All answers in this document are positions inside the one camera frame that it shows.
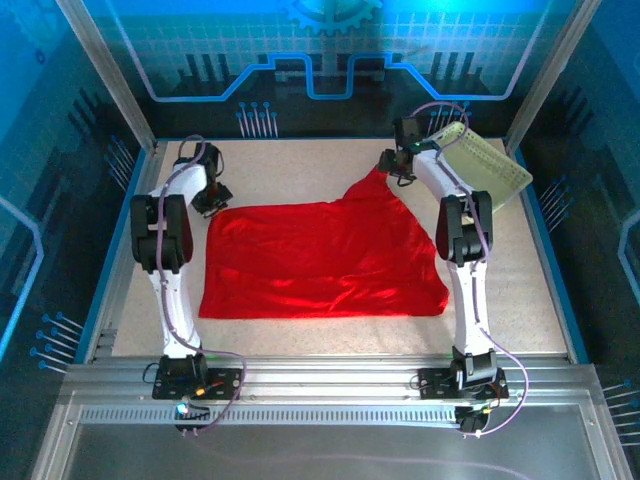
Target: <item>black mounting bracket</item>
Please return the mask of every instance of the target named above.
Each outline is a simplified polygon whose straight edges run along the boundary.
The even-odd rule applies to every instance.
[[[151,397],[154,400],[231,400],[240,387],[240,368],[208,368],[203,354],[160,359]]]
[[[421,400],[470,400],[486,402],[507,400],[509,387],[504,370],[497,369],[495,380],[475,388],[460,389],[450,368],[421,368],[418,370],[417,388]]]

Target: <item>red fabric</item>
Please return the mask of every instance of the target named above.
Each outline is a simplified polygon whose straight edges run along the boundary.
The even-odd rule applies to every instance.
[[[226,210],[209,227],[200,317],[439,315],[435,252],[377,170],[335,202]]]

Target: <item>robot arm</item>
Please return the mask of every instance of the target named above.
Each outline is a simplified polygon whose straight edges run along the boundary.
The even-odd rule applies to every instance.
[[[397,149],[382,153],[378,168],[409,183],[418,180],[440,203],[436,248],[446,261],[453,284],[456,333],[452,374],[459,390],[496,381],[498,368],[489,333],[485,293],[486,261],[476,225],[470,219],[471,194],[477,218],[491,248],[491,197],[476,192],[447,163],[443,153],[436,157],[437,145],[423,143],[414,118],[395,122]]]
[[[204,217],[225,208],[231,192],[217,182],[220,151],[207,144],[202,159],[177,176],[165,198],[165,225],[162,248],[162,266],[167,281],[167,306],[176,334],[187,344],[201,347],[200,337],[193,323],[191,302],[185,278],[193,255],[193,239],[187,207],[193,205]],[[177,171],[189,159],[180,158],[173,166]],[[147,195],[136,195],[131,200],[131,238],[133,256],[149,275],[156,293],[164,333],[164,354],[169,358],[186,358],[193,350],[178,343],[168,331],[161,304],[160,273],[155,252],[158,230],[158,197],[162,185]]]

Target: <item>gear logo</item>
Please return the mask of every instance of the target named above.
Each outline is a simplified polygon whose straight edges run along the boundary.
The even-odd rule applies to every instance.
[[[53,40],[58,29],[55,0],[0,0],[0,15],[16,22],[29,42],[38,48]]]
[[[380,0],[283,0],[289,20],[298,20],[300,28],[311,27],[313,33],[347,33],[363,20],[371,20],[373,10],[382,7]]]

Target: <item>glass panel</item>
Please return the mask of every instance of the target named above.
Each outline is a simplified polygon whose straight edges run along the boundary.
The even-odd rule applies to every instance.
[[[69,480],[600,478],[580,410],[552,406],[525,408],[480,441],[425,427],[222,426],[185,439],[167,425],[83,425],[72,458]]]
[[[434,98],[504,135],[573,4],[87,2],[152,129],[174,138],[273,137],[269,119],[279,136],[390,135]]]
[[[138,146],[54,1],[0,5],[0,88],[0,471],[23,479],[73,357]],[[80,328],[43,323],[57,312]]]
[[[638,438],[639,24],[637,2],[602,2],[521,145],[591,361],[605,387],[632,380],[611,392],[626,393],[624,442]]]

